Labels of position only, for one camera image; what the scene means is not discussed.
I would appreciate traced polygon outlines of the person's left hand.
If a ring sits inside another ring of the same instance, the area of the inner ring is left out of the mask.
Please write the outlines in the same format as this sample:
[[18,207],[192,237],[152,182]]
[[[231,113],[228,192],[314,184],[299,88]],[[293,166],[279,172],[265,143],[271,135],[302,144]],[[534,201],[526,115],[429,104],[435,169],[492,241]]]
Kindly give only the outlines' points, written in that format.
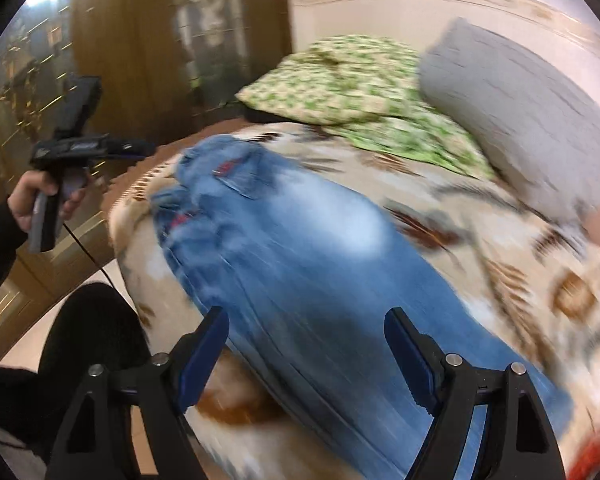
[[[21,176],[7,199],[8,209],[21,231],[27,233],[30,230],[36,198],[40,194],[54,196],[57,193],[58,186],[48,172],[29,170]],[[69,195],[59,211],[62,220],[69,220],[73,216],[83,202],[85,194],[84,186]]]

